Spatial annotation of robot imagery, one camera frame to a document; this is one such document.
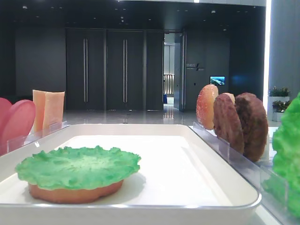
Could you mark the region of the clear acrylic rack left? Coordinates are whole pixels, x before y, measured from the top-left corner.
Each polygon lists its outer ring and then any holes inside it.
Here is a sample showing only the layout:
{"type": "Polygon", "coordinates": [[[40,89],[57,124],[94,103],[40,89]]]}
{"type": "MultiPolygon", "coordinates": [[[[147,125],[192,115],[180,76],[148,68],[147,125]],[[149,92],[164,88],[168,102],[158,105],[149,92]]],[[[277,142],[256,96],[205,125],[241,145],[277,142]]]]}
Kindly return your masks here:
{"type": "Polygon", "coordinates": [[[11,140],[6,141],[4,144],[0,145],[0,155],[3,156],[7,153],[10,153],[22,146],[36,142],[37,140],[46,137],[56,131],[59,131],[68,126],[67,121],[61,123],[54,123],[49,126],[49,128],[43,129],[35,133],[30,133],[26,136],[20,136],[11,140]]]}

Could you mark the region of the clear acrylic rack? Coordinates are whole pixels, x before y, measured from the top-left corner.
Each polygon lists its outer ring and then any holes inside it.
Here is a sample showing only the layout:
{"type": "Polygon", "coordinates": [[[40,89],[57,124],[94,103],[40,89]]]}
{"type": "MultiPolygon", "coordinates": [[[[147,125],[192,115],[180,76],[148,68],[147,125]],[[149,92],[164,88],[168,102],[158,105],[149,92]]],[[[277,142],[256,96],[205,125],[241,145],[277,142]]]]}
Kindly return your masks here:
{"type": "Polygon", "coordinates": [[[20,136],[11,140],[6,141],[4,144],[0,145],[0,155],[3,156],[7,153],[10,153],[22,146],[36,142],[37,140],[46,137],[56,131],[59,131],[68,126],[67,121],[61,123],[54,123],[49,126],[49,128],[43,129],[35,133],[30,133],[26,136],[20,136]]]}
{"type": "Polygon", "coordinates": [[[300,223],[300,219],[295,218],[288,210],[290,193],[288,183],[271,170],[269,156],[258,163],[253,163],[233,150],[227,141],[217,138],[197,122],[194,122],[191,128],[262,194],[261,205],[255,210],[250,225],[298,225],[300,223]],[[274,179],[279,187],[285,190],[282,197],[277,199],[266,191],[263,182],[268,179],[274,179]]]}

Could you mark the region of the red tomato slice rear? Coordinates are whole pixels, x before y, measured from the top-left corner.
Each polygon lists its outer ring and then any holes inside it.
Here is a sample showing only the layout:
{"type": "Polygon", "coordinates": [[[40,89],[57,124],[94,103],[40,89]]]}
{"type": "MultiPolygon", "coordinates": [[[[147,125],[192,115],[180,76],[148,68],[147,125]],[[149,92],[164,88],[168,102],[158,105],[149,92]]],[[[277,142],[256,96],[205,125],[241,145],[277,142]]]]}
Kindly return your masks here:
{"type": "Polygon", "coordinates": [[[5,131],[9,125],[9,110],[12,104],[5,98],[0,98],[0,142],[3,142],[5,131]]]}

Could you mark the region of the red tomato slice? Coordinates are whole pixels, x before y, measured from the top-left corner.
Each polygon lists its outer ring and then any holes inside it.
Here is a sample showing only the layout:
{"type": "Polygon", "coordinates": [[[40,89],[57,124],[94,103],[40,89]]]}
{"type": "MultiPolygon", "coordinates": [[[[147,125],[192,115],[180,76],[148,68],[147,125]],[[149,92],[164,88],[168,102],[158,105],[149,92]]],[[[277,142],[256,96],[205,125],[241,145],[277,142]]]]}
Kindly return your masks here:
{"type": "Polygon", "coordinates": [[[0,98],[0,142],[3,142],[5,131],[9,125],[9,110],[12,104],[5,98],[0,98]]]}
{"type": "Polygon", "coordinates": [[[0,121],[0,154],[4,155],[23,146],[34,123],[35,104],[20,100],[13,104],[0,121]]]}

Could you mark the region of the green lettuce leaf on bread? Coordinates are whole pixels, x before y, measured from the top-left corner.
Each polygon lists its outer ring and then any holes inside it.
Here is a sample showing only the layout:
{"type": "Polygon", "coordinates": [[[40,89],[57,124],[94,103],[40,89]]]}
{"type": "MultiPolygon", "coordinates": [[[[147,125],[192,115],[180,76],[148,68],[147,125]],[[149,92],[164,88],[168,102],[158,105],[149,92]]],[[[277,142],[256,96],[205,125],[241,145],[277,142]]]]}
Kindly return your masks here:
{"type": "Polygon", "coordinates": [[[113,147],[64,147],[41,151],[15,167],[20,180],[41,189],[93,190],[117,183],[139,171],[141,157],[113,147]]]}

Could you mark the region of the small wall screen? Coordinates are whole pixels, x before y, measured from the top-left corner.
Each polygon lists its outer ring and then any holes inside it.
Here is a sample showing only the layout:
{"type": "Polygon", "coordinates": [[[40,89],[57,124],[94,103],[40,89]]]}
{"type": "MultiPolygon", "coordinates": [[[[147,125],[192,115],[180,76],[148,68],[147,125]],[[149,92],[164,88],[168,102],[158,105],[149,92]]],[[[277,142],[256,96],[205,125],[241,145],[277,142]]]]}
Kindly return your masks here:
{"type": "Polygon", "coordinates": [[[210,76],[210,84],[214,84],[216,86],[225,85],[225,76],[210,76]]]}

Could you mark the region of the brown meat patty front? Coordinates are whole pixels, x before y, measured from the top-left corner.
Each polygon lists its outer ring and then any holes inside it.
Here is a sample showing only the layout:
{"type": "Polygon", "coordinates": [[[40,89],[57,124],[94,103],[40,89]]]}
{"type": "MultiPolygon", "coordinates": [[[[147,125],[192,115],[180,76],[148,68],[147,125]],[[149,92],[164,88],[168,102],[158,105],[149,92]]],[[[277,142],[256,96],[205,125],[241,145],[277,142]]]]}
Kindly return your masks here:
{"type": "Polygon", "coordinates": [[[244,153],[244,138],[241,122],[235,105],[226,93],[218,95],[213,104],[214,132],[218,138],[222,138],[230,144],[230,147],[244,153]]]}

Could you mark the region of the brown meat patty rear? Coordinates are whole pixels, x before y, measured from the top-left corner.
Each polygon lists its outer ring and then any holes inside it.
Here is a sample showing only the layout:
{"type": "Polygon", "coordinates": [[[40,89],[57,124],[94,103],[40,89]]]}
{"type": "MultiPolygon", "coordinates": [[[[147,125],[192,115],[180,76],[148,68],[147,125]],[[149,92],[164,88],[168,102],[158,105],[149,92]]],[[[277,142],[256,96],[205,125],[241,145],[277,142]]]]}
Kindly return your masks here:
{"type": "Polygon", "coordinates": [[[263,102],[252,93],[242,93],[235,98],[244,138],[243,155],[252,162],[264,153],[268,135],[268,121],[263,102]]]}

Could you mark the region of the red tomato slice front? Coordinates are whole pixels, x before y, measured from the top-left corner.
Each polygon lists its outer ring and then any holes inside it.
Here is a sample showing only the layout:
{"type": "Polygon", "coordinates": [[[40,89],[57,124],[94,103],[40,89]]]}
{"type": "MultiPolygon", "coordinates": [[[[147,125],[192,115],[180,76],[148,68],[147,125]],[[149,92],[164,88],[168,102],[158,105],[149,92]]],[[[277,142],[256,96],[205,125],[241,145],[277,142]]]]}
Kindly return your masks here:
{"type": "Polygon", "coordinates": [[[34,123],[35,104],[20,100],[13,104],[0,121],[0,154],[4,155],[23,146],[34,123]]]}

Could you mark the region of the dark double door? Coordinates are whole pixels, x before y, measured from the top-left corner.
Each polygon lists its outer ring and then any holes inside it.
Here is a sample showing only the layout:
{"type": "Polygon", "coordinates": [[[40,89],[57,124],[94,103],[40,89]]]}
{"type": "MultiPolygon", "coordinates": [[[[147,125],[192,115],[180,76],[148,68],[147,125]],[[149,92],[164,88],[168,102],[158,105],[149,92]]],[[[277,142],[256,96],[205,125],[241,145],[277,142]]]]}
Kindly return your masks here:
{"type": "Polygon", "coordinates": [[[162,110],[161,30],[67,29],[67,109],[162,110]]]}

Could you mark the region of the potted plants white planter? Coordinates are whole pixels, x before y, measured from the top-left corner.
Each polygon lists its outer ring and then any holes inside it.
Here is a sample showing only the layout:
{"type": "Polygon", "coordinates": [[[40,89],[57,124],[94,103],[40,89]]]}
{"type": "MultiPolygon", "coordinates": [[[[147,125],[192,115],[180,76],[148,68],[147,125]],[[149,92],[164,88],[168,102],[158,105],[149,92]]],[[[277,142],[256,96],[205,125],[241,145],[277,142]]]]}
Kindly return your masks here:
{"type": "Polygon", "coordinates": [[[283,113],[290,104],[290,91],[286,87],[269,89],[267,118],[273,120],[274,113],[283,113]]]}

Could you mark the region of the green lettuce in rack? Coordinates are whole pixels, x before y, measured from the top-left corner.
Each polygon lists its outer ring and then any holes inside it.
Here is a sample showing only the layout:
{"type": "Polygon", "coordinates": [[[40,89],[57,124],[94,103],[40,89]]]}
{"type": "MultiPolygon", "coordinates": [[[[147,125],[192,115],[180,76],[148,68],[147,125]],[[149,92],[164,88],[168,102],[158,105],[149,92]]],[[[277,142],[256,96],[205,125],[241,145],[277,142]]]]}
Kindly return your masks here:
{"type": "Polygon", "coordinates": [[[265,190],[281,203],[287,203],[289,212],[300,217],[300,96],[285,110],[281,126],[274,132],[272,147],[273,172],[262,183],[265,190]]]}

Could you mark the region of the brown meat patty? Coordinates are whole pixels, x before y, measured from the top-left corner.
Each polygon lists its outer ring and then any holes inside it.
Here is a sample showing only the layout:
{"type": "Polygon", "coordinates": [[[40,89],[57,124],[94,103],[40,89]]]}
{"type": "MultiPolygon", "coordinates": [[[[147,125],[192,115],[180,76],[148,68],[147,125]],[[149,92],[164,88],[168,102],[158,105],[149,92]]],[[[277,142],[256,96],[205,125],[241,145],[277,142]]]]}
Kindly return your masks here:
{"type": "Polygon", "coordinates": [[[241,122],[235,105],[226,93],[218,95],[213,104],[214,132],[218,138],[222,138],[230,144],[230,147],[244,153],[244,138],[241,122]]]}
{"type": "Polygon", "coordinates": [[[268,135],[268,121],[263,102],[252,93],[242,93],[235,98],[244,138],[243,155],[252,162],[264,153],[268,135]]]}

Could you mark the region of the bottom bread slice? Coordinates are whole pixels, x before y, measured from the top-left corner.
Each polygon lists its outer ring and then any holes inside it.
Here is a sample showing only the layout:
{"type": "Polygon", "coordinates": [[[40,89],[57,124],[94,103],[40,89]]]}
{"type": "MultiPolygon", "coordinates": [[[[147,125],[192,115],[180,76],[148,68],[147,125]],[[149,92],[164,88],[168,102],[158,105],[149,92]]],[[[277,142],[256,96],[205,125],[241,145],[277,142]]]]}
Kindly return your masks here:
{"type": "Polygon", "coordinates": [[[39,188],[37,185],[29,184],[29,193],[35,199],[45,200],[51,203],[59,204],[82,204],[91,203],[99,199],[117,192],[124,180],[113,183],[109,186],[98,187],[93,190],[78,189],[55,189],[46,190],[39,188]]]}

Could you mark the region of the orange cheese slice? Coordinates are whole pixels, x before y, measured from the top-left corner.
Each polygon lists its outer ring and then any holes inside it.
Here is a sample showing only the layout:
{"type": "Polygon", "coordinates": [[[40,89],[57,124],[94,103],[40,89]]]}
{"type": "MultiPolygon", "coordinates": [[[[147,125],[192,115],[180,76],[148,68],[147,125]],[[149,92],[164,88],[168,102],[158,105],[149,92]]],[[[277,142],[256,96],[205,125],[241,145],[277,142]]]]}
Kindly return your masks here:
{"type": "Polygon", "coordinates": [[[45,113],[45,91],[33,90],[33,102],[36,108],[36,116],[34,120],[33,129],[34,132],[41,131],[43,129],[44,113],[45,113]]]}
{"type": "Polygon", "coordinates": [[[53,128],[61,128],[64,112],[64,96],[65,92],[45,93],[43,136],[48,135],[53,128]]]}

